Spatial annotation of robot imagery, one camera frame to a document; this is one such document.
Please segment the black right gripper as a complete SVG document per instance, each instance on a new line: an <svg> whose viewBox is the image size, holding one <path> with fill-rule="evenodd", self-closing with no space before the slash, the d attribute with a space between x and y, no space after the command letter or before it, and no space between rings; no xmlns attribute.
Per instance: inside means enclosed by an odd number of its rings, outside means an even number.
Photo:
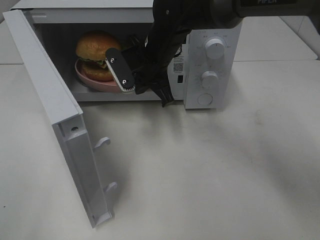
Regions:
<svg viewBox="0 0 320 240"><path fill-rule="evenodd" d="M162 107L175 101L168 80L168 65L191 29L184 20L193 7L191 0L155 0L153 24L144 43L123 50L109 48L105 61L123 93L137 95L152 90Z"/></svg>

